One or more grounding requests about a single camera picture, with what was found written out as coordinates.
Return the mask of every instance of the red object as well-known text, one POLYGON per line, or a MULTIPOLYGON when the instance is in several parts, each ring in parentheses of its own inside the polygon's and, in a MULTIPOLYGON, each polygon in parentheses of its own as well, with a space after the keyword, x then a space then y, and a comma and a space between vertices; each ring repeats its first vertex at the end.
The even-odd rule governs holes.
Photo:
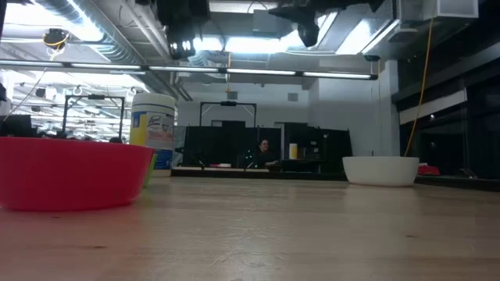
POLYGON ((441 174, 439 173, 438 167, 433 167, 428 165, 419 166, 419 176, 440 176, 440 175, 441 174))
POLYGON ((152 153, 126 144, 0 137, 0 206, 77 211, 129 204, 152 153))

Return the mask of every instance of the wooden table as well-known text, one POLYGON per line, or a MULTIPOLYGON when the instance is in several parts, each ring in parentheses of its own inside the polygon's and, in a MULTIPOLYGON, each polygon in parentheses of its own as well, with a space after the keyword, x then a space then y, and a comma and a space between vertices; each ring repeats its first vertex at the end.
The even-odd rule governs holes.
POLYGON ((500 194, 172 178, 93 212, 0 210, 0 280, 500 280, 500 194))

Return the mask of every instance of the ceiling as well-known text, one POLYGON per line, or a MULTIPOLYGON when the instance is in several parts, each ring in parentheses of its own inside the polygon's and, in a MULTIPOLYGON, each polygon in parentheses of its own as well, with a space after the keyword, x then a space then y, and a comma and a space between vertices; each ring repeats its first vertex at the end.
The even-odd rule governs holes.
MULTIPOLYGON (((154 16, 150 11, 144 10, 133 4, 133 0, 128 0, 128 5, 135 15, 138 15, 139 22, 133 19, 130 11, 124 6, 122 0, 72 0, 80 5, 90 5, 93 7, 93 13, 89 20, 95 22, 106 22, 107 32, 111 34, 113 40, 121 40, 122 43, 130 47, 130 51, 139 58, 144 64, 162 64, 162 65, 193 65, 192 61, 172 62, 166 57, 165 49, 162 48, 162 41, 155 39, 155 33, 164 34, 163 27, 155 21, 154 26, 148 27, 148 23, 154 21, 154 16), (146 28, 140 28, 138 25, 146 25, 146 28)), ((383 59, 406 59, 415 54, 423 52, 426 47, 428 21, 426 20, 407 20, 405 14, 401 11, 404 5, 412 2, 421 2, 423 0, 386 0, 384 4, 373 13, 370 7, 365 4, 352 5, 346 10, 328 11, 325 17, 318 15, 318 21, 323 23, 322 31, 324 38, 319 44, 310 49, 306 49, 299 44, 289 44, 284 52, 270 53, 238 53, 238 52, 219 52, 206 51, 202 59, 204 63, 218 66, 231 65, 238 68, 250 69, 291 69, 291 70, 313 70, 313 71, 339 71, 348 73, 373 73, 374 65, 367 62, 361 55, 361 52, 374 38, 383 33, 394 19, 400 19, 400 26, 415 28, 416 32, 411 37, 403 41, 388 42, 388 38, 395 32, 387 34, 383 40, 375 45, 367 54, 380 55, 383 59)), ((229 43, 232 37, 250 37, 257 38, 261 35, 255 31, 255 18, 262 16, 264 7, 254 3, 250 7, 251 1, 248 0, 213 0, 210 2, 212 9, 212 20, 204 24, 201 28, 204 38, 219 38, 218 41, 229 43)), ((267 0, 265 5, 273 7, 277 1, 267 0)), ((290 40, 297 41, 293 37, 293 27, 290 23, 280 22, 280 27, 276 29, 280 36, 289 36, 290 40)), ((438 21, 435 31, 435 44, 452 36, 467 25, 463 20, 441 20, 438 21)), ((1 59, 28 59, 28 60, 48 60, 50 51, 41 41, 41 35, 47 32, 48 28, 59 27, 70 30, 73 37, 68 41, 64 52, 56 57, 57 61, 62 62, 109 62, 102 53, 98 52, 101 45, 88 42, 86 34, 78 30, 78 26, 68 23, 61 16, 55 16, 53 12, 43 9, 39 5, 16 5, 9 4, 5 18, 5 28, 0 44, 1 59)), ((259 43, 255 43, 252 49, 259 48, 259 43)), ((34 85, 41 73, 30 70, 18 70, 12 76, 15 77, 14 86, 14 104, 20 102, 26 94, 30 92, 27 85, 34 85)), ((131 96, 136 90, 154 91, 157 85, 147 83, 146 79, 140 75, 110 75, 109 72, 99 72, 94 74, 82 73, 51 73, 47 72, 40 82, 41 87, 55 87, 59 94, 73 92, 79 87, 84 89, 84 93, 106 94, 108 96, 128 95, 131 96)), ((205 75, 181 73, 179 80, 175 76, 158 76, 164 85, 178 84, 186 90, 193 101, 222 101, 227 98, 225 90, 227 83, 230 83, 232 91, 241 93, 241 97, 250 100, 257 98, 261 104, 273 104, 276 102, 278 92, 288 94, 296 92, 307 94, 307 90, 314 83, 312 78, 285 77, 285 76, 263 76, 263 75, 205 75)), ((38 113, 40 116, 53 116, 55 123, 60 123, 57 118, 62 116, 60 108, 53 105, 59 104, 60 100, 47 100, 43 98, 29 98, 29 105, 52 104, 52 108, 43 107, 38 113)), ((116 106, 110 101, 86 101, 85 105, 106 105, 108 107, 116 106)), ((33 113, 30 106, 24 106, 19 109, 19 113, 33 113)), ((96 117, 85 113, 83 108, 75 108, 70 111, 75 116, 96 117)), ((102 110, 103 123, 115 123, 120 110, 109 108, 102 110)), ((74 128, 81 126, 82 119, 75 119, 74 128)), ((106 133, 115 133, 115 125, 112 128, 104 126, 106 133)))

